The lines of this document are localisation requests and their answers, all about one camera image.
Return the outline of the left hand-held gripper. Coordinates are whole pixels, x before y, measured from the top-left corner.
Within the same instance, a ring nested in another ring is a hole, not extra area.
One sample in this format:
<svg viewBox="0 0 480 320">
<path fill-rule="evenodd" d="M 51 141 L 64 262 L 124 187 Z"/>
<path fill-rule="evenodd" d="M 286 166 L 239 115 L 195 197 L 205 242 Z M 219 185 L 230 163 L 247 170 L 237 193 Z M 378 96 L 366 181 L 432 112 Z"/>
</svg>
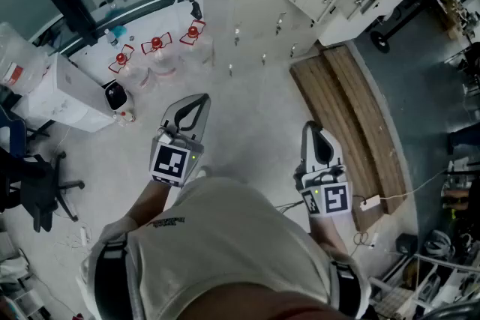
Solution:
<svg viewBox="0 0 480 320">
<path fill-rule="evenodd" d="M 167 108 L 151 144 L 149 174 L 153 181 L 184 186 L 204 152 L 200 142 L 210 106 L 207 94 L 193 94 Z"/>
</svg>

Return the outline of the large clear water bottle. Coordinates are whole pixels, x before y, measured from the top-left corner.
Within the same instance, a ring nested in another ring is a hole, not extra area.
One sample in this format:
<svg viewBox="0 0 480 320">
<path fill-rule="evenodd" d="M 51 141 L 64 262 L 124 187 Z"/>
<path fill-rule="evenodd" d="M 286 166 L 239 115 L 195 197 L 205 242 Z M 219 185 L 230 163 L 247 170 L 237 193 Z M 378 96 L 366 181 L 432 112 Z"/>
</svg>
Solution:
<svg viewBox="0 0 480 320">
<path fill-rule="evenodd" d="M 41 82 L 48 55 L 23 39 L 7 22 L 0 23 L 0 85 L 25 96 Z"/>
</svg>

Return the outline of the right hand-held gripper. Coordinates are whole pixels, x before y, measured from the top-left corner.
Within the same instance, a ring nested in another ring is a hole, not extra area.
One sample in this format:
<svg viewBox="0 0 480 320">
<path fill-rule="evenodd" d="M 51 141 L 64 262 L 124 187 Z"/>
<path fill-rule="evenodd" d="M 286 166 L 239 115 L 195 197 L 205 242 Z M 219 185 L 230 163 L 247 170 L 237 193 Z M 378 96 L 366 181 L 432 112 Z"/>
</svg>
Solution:
<svg viewBox="0 0 480 320">
<path fill-rule="evenodd" d="M 333 135 L 314 121 L 305 123 L 295 186 L 310 216 L 335 216 L 352 210 L 351 183 L 343 152 Z"/>
</svg>

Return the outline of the white water dispenser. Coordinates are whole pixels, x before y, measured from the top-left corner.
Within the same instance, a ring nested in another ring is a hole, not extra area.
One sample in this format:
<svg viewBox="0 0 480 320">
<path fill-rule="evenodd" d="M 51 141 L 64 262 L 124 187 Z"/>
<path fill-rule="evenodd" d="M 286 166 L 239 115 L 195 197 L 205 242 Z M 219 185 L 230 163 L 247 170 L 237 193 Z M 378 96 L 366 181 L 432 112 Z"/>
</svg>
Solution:
<svg viewBox="0 0 480 320">
<path fill-rule="evenodd" d="M 113 123 L 135 121 L 133 99 L 119 108 L 107 101 L 108 91 L 70 63 L 55 54 L 37 88 L 21 97 L 13 112 L 27 121 L 62 123 L 78 130 L 95 133 Z"/>
</svg>

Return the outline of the black wheeled cart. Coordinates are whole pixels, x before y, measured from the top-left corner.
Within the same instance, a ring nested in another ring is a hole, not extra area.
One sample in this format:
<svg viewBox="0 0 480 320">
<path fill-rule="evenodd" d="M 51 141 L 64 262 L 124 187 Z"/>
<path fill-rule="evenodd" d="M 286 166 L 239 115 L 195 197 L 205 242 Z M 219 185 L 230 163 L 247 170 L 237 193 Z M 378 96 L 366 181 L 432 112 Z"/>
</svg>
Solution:
<svg viewBox="0 0 480 320">
<path fill-rule="evenodd" d="M 405 16 L 394 28 L 386 34 L 378 31 L 370 33 L 370 39 L 374 46 L 383 53 L 390 51 L 389 39 L 399 32 L 404 26 L 417 17 L 423 10 L 435 8 L 441 10 L 441 14 L 451 22 L 450 29 L 459 32 L 471 43 L 474 37 L 473 29 L 480 25 L 480 13 L 469 12 L 461 0 L 419 0 L 417 7 Z"/>
</svg>

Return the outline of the person's left forearm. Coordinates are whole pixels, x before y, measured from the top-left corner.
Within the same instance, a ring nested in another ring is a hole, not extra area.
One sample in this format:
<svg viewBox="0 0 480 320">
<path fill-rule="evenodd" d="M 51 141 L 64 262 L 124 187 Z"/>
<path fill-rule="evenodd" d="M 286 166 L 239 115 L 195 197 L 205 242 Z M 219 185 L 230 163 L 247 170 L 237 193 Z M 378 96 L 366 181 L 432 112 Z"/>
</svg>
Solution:
<svg viewBox="0 0 480 320">
<path fill-rule="evenodd" d="M 156 181 L 148 182 L 125 217 L 132 219 L 138 226 L 148 224 L 164 212 L 171 187 Z"/>
</svg>

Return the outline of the person's right forearm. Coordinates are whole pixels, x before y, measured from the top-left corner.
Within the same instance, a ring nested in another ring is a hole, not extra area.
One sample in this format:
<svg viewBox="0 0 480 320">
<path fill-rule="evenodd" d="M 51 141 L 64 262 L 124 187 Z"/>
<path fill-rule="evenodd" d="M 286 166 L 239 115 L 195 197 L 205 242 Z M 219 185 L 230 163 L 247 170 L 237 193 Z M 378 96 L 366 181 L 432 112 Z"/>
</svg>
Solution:
<svg viewBox="0 0 480 320">
<path fill-rule="evenodd" d="M 331 217 L 309 216 L 310 236 L 324 250 L 347 254 L 347 248 Z"/>
</svg>

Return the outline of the black office chair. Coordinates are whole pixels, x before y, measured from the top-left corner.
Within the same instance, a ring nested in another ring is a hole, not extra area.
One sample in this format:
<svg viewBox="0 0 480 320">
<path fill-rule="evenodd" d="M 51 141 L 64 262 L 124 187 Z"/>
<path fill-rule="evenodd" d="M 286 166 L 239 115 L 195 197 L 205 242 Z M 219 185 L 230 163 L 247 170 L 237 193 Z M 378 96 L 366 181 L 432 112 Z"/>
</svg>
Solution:
<svg viewBox="0 0 480 320">
<path fill-rule="evenodd" d="M 60 163 L 65 158 L 66 153 L 61 152 L 51 164 L 35 154 L 32 161 L 27 161 L 0 147 L 0 214 L 21 205 L 32 217 L 36 232 L 51 230 L 53 212 L 59 207 L 76 222 L 78 216 L 67 207 L 62 191 L 76 187 L 82 189 L 85 184 L 83 181 L 60 183 Z"/>
</svg>

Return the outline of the white power adapter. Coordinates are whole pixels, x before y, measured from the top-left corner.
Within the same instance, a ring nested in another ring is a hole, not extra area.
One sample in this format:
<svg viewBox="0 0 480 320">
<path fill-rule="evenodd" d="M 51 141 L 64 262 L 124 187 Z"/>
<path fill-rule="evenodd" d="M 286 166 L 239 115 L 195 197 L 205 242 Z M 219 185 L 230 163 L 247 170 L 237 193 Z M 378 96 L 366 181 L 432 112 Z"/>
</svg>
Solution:
<svg viewBox="0 0 480 320">
<path fill-rule="evenodd" d="M 369 198 L 362 198 L 359 208 L 361 211 L 368 211 L 381 204 L 381 198 L 379 195 L 375 195 Z"/>
</svg>

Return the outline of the person's white t-shirt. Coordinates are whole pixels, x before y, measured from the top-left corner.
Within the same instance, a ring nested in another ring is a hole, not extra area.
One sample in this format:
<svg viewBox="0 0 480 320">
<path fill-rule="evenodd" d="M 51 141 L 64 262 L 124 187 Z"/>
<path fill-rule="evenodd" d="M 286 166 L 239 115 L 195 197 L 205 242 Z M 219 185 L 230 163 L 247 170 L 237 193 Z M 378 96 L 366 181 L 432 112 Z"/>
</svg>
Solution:
<svg viewBox="0 0 480 320">
<path fill-rule="evenodd" d="M 371 285 L 348 255 L 246 184 L 201 172 L 144 226 L 107 225 L 77 279 L 94 320 L 177 320 L 207 291 L 247 283 L 297 292 L 349 320 L 368 310 Z"/>
</svg>

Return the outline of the white bicycle helmet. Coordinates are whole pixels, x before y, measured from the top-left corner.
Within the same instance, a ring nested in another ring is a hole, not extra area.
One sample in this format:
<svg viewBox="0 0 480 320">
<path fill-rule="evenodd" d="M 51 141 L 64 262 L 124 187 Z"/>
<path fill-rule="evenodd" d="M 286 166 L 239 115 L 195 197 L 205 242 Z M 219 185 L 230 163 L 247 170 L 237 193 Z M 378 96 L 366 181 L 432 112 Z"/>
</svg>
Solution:
<svg viewBox="0 0 480 320">
<path fill-rule="evenodd" d="M 432 259 L 448 261 L 455 255 L 455 247 L 450 237 L 439 230 L 433 230 L 424 243 L 424 252 Z"/>
</svg>

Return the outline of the blue chair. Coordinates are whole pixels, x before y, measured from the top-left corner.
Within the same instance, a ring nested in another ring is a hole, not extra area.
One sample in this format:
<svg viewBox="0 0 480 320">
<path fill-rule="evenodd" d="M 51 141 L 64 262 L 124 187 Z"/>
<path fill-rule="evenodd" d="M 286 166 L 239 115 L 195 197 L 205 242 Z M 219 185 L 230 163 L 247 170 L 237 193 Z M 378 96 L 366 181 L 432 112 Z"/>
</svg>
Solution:
<svg viewBox="0 0 480 320">
<path fill-rule="evenodd" d="M 26 124 L 18 117 L 11 117 L 0 105 L 0 147 L 12 156 L 26 155 Z"/>
</svg>

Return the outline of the person's chin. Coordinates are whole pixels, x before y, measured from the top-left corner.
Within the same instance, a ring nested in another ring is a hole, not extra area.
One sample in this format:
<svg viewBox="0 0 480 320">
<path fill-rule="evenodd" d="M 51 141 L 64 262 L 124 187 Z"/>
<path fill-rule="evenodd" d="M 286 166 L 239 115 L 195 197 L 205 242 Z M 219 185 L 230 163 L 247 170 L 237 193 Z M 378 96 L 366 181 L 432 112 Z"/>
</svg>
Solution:
<svg viewBox="0 0 480 320">
<path fill-rule="evenodd" d="M 297 292 L 235 283 L 200 295 L 177 320 L 349 320 L 327 304 Z"/>
</svg>

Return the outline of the cluttered metal rack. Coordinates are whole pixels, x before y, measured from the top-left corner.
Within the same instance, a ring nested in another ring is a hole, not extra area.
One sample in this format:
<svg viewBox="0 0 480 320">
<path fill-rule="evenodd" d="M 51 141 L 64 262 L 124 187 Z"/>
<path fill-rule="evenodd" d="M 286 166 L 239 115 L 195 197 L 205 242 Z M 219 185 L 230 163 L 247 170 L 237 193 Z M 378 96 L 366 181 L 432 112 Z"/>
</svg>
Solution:
<svg viewBox="0 0 480 320">
<path fill-rule="evenodd" d="M 420 250 L 418 238 L 395 242 L 397 263 L 380 279 L 371 277 L 367 318 L 373 320 L 480 320 L 480 241 L 469 233 L 450 238 L 448 261 Z"/>
</svg>

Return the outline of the wooden plank board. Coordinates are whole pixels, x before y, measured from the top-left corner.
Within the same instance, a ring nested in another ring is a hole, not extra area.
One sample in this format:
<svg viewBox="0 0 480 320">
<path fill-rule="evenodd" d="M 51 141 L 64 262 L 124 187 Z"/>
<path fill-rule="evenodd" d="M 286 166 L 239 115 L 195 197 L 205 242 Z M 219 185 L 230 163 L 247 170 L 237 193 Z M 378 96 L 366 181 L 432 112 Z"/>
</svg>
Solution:
<svg viewBox="0 0 480 320">
<path fill-rule="evenodd" d="M 405 177 L 380 105 L 347 46 L 327 49 L 290 68 L 313 120 L 339 141 L 346 174 L 356 197 L 352 219 L 359 231 L 393 214 L 407 191 Z M 381 204 L 361 211 L 362 198 L 379 195 Z"/>
</svg>

